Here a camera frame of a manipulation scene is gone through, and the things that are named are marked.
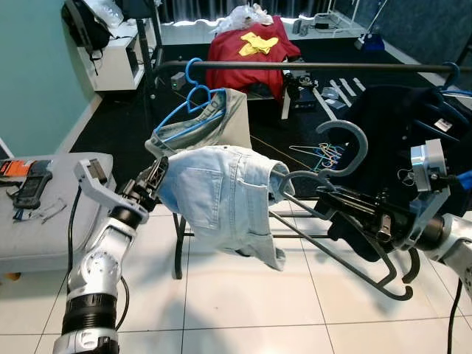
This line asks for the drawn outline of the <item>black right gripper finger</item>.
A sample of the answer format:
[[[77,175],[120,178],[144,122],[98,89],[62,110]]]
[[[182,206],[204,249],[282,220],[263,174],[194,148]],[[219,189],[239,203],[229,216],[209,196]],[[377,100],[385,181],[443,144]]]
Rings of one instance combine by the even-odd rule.
[[[371,196],[350,191],[345,188],[334,190],[319,188],[317,190],[318,203],[324,203],[326,210],[336,210],[345,215],[373,216],[377,215],[378,203]]]
[[[371,238],[388,238],[388,213],[382,209],[333,208],[333,226],[328,229],[330,238],[341,238],[341,220],[357,232]]]

